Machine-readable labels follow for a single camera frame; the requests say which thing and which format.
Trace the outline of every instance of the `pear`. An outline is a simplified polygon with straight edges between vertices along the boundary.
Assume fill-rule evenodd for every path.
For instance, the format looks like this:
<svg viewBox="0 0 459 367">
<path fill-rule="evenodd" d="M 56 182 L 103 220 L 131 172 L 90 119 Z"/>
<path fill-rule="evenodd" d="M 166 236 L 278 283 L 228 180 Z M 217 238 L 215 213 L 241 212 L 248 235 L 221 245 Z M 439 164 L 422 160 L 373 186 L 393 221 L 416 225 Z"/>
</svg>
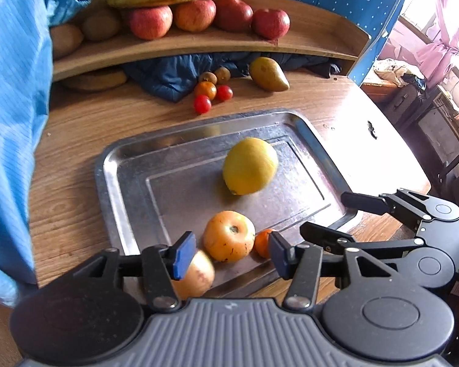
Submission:
<svg viewBox="0 0 459 367">
<path fill-rule="evenodd" d="M 258 57 L 248 68 L 252 80 L 262 89 L 271 92 L 287 91 L 289 82 L 279 64 L 269 57 Z"/>
</svg>

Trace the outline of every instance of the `wooden shelf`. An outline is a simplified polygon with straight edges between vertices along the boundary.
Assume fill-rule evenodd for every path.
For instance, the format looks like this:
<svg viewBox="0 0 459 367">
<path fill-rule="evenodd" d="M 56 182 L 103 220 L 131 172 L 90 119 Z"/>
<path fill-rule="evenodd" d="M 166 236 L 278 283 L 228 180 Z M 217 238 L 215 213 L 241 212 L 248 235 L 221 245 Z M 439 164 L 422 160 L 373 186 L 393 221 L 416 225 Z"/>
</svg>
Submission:
<svg viewBox="0 0 459 367">
<path fill-rule="evenodd" d="M 175 26 L 157 40 L 143 41 L 133 35 L 118 35 L 102 43 L 83 43 L 72 53 L 54 62 L 54 81 L 103 67 L 163 56 L 206 52 L 283 52 L 335 57 L 356 61 L 370 36 L 340 15 L 294 0 L 244 0 L 252 8 L 284 9 L 291 29 L 278 44 L 254 34 L 228 33 L 209 28 L 198 34 Z"/>
</svg>

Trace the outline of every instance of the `stainless steel tray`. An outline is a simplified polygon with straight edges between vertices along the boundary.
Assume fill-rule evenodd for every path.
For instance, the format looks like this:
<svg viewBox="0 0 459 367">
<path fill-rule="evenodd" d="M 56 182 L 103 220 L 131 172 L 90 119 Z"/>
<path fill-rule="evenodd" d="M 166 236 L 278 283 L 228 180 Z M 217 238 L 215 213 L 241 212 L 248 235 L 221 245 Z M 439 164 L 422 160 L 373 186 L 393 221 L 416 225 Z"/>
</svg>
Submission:
<svg viewBox="0 0 459 367">
<path fill-rule="evenodd" d="M 232 195 L 221 174 L 229 149 L 245 137 L 271 143 L 279 157 L 273 181 L 249 196 Z M 358 211 L 340 203 L 350 190 L 301 115 L 270 110 L 218 117 L 143 133 L 110 145 L 95 178 L 110 242 L 126 255 L 175 242 L 186 230 L 198 240 L 217 212 L 234 210 L 258 231 L 274 228 L 302 242 L 304 221 L 350 230 Z M 211 296 L 246 296 L 278 278 L 272 262 L 253 252 L 234 263 L 216 263 Z"/>
</svg>

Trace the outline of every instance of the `cherry tomato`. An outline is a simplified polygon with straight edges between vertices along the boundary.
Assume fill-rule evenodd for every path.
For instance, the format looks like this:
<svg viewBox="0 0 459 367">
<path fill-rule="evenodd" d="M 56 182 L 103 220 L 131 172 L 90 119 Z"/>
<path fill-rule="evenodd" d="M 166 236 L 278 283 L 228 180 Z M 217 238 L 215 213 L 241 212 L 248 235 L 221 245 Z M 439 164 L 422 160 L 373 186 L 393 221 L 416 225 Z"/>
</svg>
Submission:
<svg viewBox="0 0 459 367">
<path fill-rule="evenodd" d="M 233 97 L 233 90 L 227 85 L 218 85 L 216 88 L 218 90 L 216 93 L 216 98 L 218 98 L 220 101 L 227 101 Z"/>
<path fill-rule="evenodd" d="M 206 95 L 209 100 L 213 100 L 216 96 L 216 86 L 210 81 L 201 81 L 194 88 L 194 94 L 196 96 Z"/>
<path fill-rule="evenodd" d="M 270 258 L 269 235 L 273 231 L 273 229 L 265 229 L 255 236 L 255 245 L 253 247 L 262 258 Z"/>
<path fill-rule="evenodd" d="M 211 100 L 206 95 L 197 95 L 194 99 L 194 109 L 198 114 L 204 114 L 211 110 Z"/>
</svg>

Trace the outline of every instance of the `tray rim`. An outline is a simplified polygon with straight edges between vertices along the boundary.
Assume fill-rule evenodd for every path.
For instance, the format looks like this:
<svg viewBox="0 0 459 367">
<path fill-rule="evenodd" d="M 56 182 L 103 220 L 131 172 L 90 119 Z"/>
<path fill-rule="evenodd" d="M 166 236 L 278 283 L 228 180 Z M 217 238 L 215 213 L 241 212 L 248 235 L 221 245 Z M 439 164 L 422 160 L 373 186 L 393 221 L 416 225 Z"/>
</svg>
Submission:
<svg viewBox="0 0 459 367">
<path fill-rule="evenodd" d="M 103 152 L 98 156 L 95 162 L 94 176 L 95 176 L 95 183 L 97 187 L 97 194 L 98 194 L 102 216 L 104 218 L 104 223 L 106 226 L 110 244 L 113 247 L 118 248 L 121 255 L 125 255 L 126 250 L 124 249 L 124 246 L 122 244 L 119 229 L 115 221 L 114 209 L 113 209 L 113 206 L 110 200 L 106 177 L 104 175 L 105 162 L 108 160 L 111 154 L 114 153 L 119 147 L 129 145 L 131 143 L 137 143 L 141 141 L 155 139 L 155 138 L 166 136 L 169 134 L 172 135 L 178 132 L 193 130 L 195 128 L 201 128 L 208 124 L 211 125 L 211 124 L 216 124 L 222 121 L 229 121 L 229 120 L 234 120 L 238 118 L 265 116 L 269 114 L 289 114 L 289 115 L 295 116 L 298 119 L 300 119 L 306 125 L 307 129 L 311 131 L 312 135 L 314 136 L 318 144 L 321 146 L 322 152 L 326 154 L 326 156 L 328 157 L 330 161 L 333 162 L 333 166 L 335 167 L 335 170 L 340 174 L 340 177 L 343 180 L 344 184 L 346 184 L 346 187 L 349 190 L 351 190 L 349 183 L 345 180 L 345 177 L 342 174 L 341 170 L 336 166 L 335 162 L 331 158 L 330 153 L 326 147 L 326 143 L 324 142 L 322 137 L 319 135 L 317 130 L 314 128 L 311 122 L 304 115 L 292 109 L 277 108 L 277 109 L 256 110 L 256 111 L 251 111 L 251 112 L 236 113 L 236 114 L 231 114 L 231 115 L 226 115 L 226 116 L 211 117 L 211 118 L 204 119 L 204 120 L 198 120 L 198 121 L 194 121 L 190 123 L 183 123 L 183 124 L 166 127 L 166 128 L 160 128 L 159 130 L 155 130 L 151 132 L 142 132 L 138 135 L 130 136 L 127 138 L 122 138 L 116 142 L 111 143 L 103 150 Z M 356 209 L 349 209 L 349 210 L 351 211 L 351 214 L 353 215 L 350 219 L 347 219 L 344 223 L 341 223 L 340 221 L 346 217 L 345 215 L 342 218 L 340 218 L 338 221 L 336 221 L 334 224 L 332 224 L 330 227 L 332 227 L 335 230 L 340 230 L 342 232 L 348 232 L 352 228 L 356 227 L 356 225 L 360 223 L 363 213 L 362 211 L 359 211 Z M 129 240 L 131 242 L 134 242 L 137 248 L 137 242 L 134 236 L 132 236 L 132 239 L 129 239 Z M 242 288 L 238 288 L 235 291 L 229 291 L 227 294 L 224 294 L 224 296 L 248 296 L 249 294 L 257 291 L 260 288 L 263 288 L 264 286 L 270 284 L 271 282 L 277 279 L 278 279 L 277 271 L 275 269 L 272 269 L 272 271 L 263 275 L 261 277 L 261 280 L 253 280 L 249 282 L 248 285 L 244 287 L 244 289 L 247 289 L 247 291 L 241 291 Z"/>
</svg>

